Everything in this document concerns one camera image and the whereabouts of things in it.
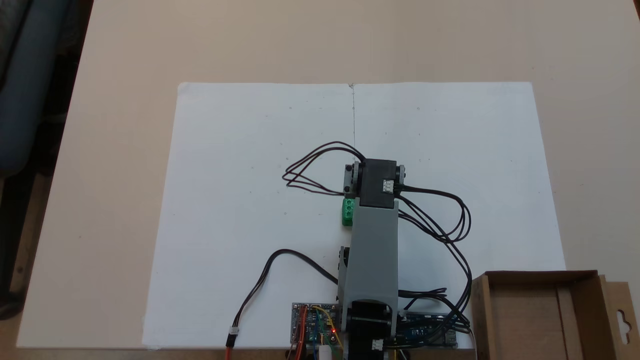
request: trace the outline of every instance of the white connector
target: white connector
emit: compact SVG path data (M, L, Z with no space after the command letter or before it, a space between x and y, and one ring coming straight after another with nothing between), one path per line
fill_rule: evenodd
M382 346L384 345L384 339L371 340L371 350L382 351Z
M331 347L329 345L320 345L318 347L318 360L332 360Z

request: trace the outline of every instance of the orange wire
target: orange wire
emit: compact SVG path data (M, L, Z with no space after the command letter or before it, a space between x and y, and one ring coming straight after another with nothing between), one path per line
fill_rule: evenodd
M304 310L300 309L300 340L298 340L298 348L296 349L296 360L300 360L302 356L302 347L305 346L305 324L307 322L307 306L303 305Z

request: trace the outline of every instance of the black wire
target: black wire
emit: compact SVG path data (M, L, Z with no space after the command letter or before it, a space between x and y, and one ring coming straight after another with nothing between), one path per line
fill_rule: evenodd
M308 256L291 249L277 250L273 254L271 254L269 259L267 259L267 263L264 265L264 268L262 269L262 273L258 278L258 282L255 283L255 286L253 287L253 289L251 289L251 291L249 292L249 295L246 296L246 299L240 306L240 309L238 310L236 317L234 318L234 323L233 323L234 327L238 326L238 323L240 322L240 316L242 315L244 307L249 303L249 300L251 300L253 295L258 291L258 289L260 289L262 284L264 284L264 281L267 279L267 274L269 273L269 269L271 269L271 264L273 263L273 260L275 260L275 258L277 258L279 255L282 255L282 254L291 254L291 255L297 256L307 264L311 265L312 268L316 269L325 278L331 280L335 284L338 283L338 279L335 276L330 274L328 271L326 271L324 268L318 265L315 261L311 260L311 258L309 258Z
M441 336L448 329L454 329L454 330L462 329L466 332L466 330L470 328L470 322L462 312L466 309L466 306L468 305L468 302L470 299L470 290L471 290L471 281L472 281L471 268L469 267L468 262L465 259L464 255L460 252L460 250L455 245L455 242L464 239L468 235L470 231L470 226L471 226L471 214L470 214L470 211L468 210L468 207L464 204L464 202L458 196L453 195L451 193L441 192L438 190L414 188L411 186L405 186L401 184L396 186L394 190L396 193L396 198L403 201L418 216L418 218L420 218L420 220L416 219L415 217L409 215L407 212L402 210L399 211L398 217L409 221L410 223L418 227L420 230L424 231L426 234L442 242L447 247L447 250L453 255L454 259L456 259L456 261L464 271L465 276L467 278L467 284L465 286L465 289L463 290L460 298L458 299L455 305L450 301L448 301L445 297L438 296L438 295L424 294L423 296L415 295L413 297L413 300L410 302L408 307L406 307L406 309L408 309L417 299L423 299L423 298L442 301L451 309L449 314L445 316L442 322L435 329L429 332L429 334L425 335L421 340L407 341L406 343L394 343L390 346L387 346L387 348L389 349L417 348L417 347L429 345L432 339L436 338L437 336ZM455 200L460 205L460 208L461 208L461 215L460 215L460 219L458 220L458 224L452 231L449 231L449 232L444 231L442 227L435 220L433 220L433 218L431 218L425 211L420 209L412 201L400 195L401 191L429 193L433 195L448 197L450 199ZM459 234L454 239L451 239L450 235L454 234L458 229L460 230Z
M324 148L326 146L333 145L333 144L338 144L338 145L342 145L342 146ZM300 188L300 189L306 190L308 192L319 193L319 194L323 194L323 195L343 196L344 192L337 192L335 190L328 189L327 187L323 186L322 184L318 183L317 181L312 180L312 179L302 175L302 173L304 173L304 171L306 171L306 169L308 169L308 167L315 160L317 160L322 154L325 154L325 153L330 152L330 151L348 152L348 153L354 155L355 157L357 157L360 161L364 161L365 160L364 155L362 155L362 153L360 151L358 151L356 148L354 148L353 146L351 146L351 145L349 145L347 143L338 142L338 141L328 142L328 143L326 143L324 145L321 145L321 146L315 148L313 151L308 153L302 159L300 159L300 160L294 162L293 164L289 165L286 168L284 175L282 175L282 179L284 181L287 181L287 186L288 187ZM306 165L304 165L304 167L299 172L295 172L295 170L298 169L299 167L301 167L303 164L306 164ZM318 190L311 190L310 188L305 187L305 186L310 186L310 187L316 188Z

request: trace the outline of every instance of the table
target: table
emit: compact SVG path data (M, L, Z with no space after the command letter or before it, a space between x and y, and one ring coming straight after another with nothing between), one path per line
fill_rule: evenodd
M532 81L568 268L640 302L631 0L96 0L18 346L142 347L178 84Z

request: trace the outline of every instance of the brown cardboard box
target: brown cardboard box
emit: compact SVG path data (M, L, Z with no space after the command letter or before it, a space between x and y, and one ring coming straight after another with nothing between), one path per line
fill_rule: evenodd
M473 281L480 360L631 360L640 336L626 282L595 270L486 272ZM623 342L618 311L630 326Z

